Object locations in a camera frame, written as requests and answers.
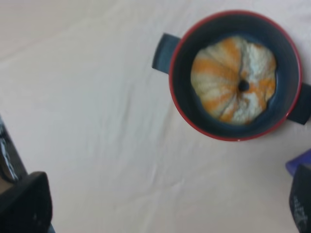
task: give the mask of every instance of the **red pot rim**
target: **red pot rim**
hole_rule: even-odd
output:
[[[180,108],[178,102],[177,102],[177,98],[176,95],[174,93],[174,89],[173,89],[173,65],[175,63],[176,57],[179,53],[180,48],[182,47],[182,45],[184,44],[184,42],[187,40],[187,38],[195,31],[197,30],[199,27],[201,27],[203,24],[219,18],[219,17],[223,17],[223,16],[227,16],[227,15],[248,15],[248,16],[254,16],[254,17],[258,17],[261,18],[267,22],[269,22],[270,24],[272,24],[275,28],[277,28],[280,32],[282,32],[282,34],[285,36],[285,38],[289,41],[289,43],[291,44],[295,56],[296,56],[296,60],[297,60],[297,64],[298,64],[298,73],[299,73],[299,84],[298,84],[298,88],[297,88],[297,92],[296,92],[296,96],[292,102],[291,107],[289,108],[288,112],[286,113],[286,115],[279,121],[277,122],[273,127],[269,128],[268,130],[253,135],[253,136],[249,136],[249,137],[241,137],[241,138],[230,138],[230,137],[221,137],[221,136],[217,136],[214,134],[211,134],[209,132],[206,132],[205,130],[197,127],[187,116],[186,114],[182,111],[182,109]],[[177,108],[177,110],[179,111],[180,115],[185,119],[185,121],[190,124],[193,128],[195,128],[197,131],[199,131],[202,134],[205,134],[206,136],[218,139],[218,140],[223,140],[223,141],[246,141],[246,140],[250,140],[250,139],[254,139],[260,136],[263,136],[273,130],[275,130],[277,127],[279,127],[287,118],[288,114],[293,110],[294,106],[296,105],[297,101],[298,101],[298,97],[300,94],[300,89],[301,89],[301,83],[302,83],[302,71],[301,71],[301,61],[300,61],[300,57],[297,51],[297,48],[294,44],[294,42],[292,41],[292,39],[289,37],[289,35],[285,32],[285,30],[279,26],[277,23],[275,23],[274,21],[272,21],[271,19],[260,15],[258,13],[254,13],[254,12],[250,12],[250,11],[243,11],[243,10],[231,10],[231,11],[223,11],[223,12],[219,12],[219,13],[215,13],[211,16],[208,16],[204,19],[202,19],[201,21],[199,21],[198,23],[196,23],[194,26],[192,26],[187,32],[186,34],[182,37],[182,39],[180,40],[180,42],[178,43],[173,56],[172,56],[172,60],[171,60],[171,64],[170,64],[170,72],[169,72],[169,82],[170,82],[170,91],[171,91],[171,95],[172,95],[172,99],[173,102]]]

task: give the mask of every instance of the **pot handle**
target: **pot handle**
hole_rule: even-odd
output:
[[[287,116],[288,120],[299,124],[306,124],[311,115],[311,86],[302,83],[298,101],[294,109]]]
[[[176,36],[164,34],[156,48],[152,68],[166,74],[170,71],[173,53],[180,39]]]

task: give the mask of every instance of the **striped pumpkin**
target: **striped pumpkin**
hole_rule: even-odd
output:
[[[275,58],[266,47],[229,37],[199,51],[191,84],[211,116],[229,124],[247,124],[266,109],[274,94],[275,69]],[[239,90],[241,80],[248,82],[248,90]]]

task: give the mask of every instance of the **white fabric surface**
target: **white fabric surface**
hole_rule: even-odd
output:
[[[309,0],[0,2],[0,113],[28,172],[49,176],[57,233],[297,232],[284,164],[310,124],[211,139],[151,69],[163,32],[226,9],[284,27],[311,83]]]

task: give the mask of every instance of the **black object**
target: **black object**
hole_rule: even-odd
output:
[[[243,126],[212,118],[203,109],[190,83],[190,71],[198,51],[232,35],[266,46],[277,61],[275,94],[266,111]],[[153,68],[170,73],[172,98],[182,117],[196,130],[213,138],[248,140],[275,129],[287,116],[305,124],[311,115],[311,86],[303,84],[300,91],[301,64],[292,40],[276,23],[256,13],[217,13],[193,26],[180,42],[175,36],[164,34],[156,49]]]
[[[300,165],[295,173],[290,209],[300,233],[311,233],[311,166]]]
[[[1,233],[46,233],[52,200],[48,177],[34,172],[0,195]]]

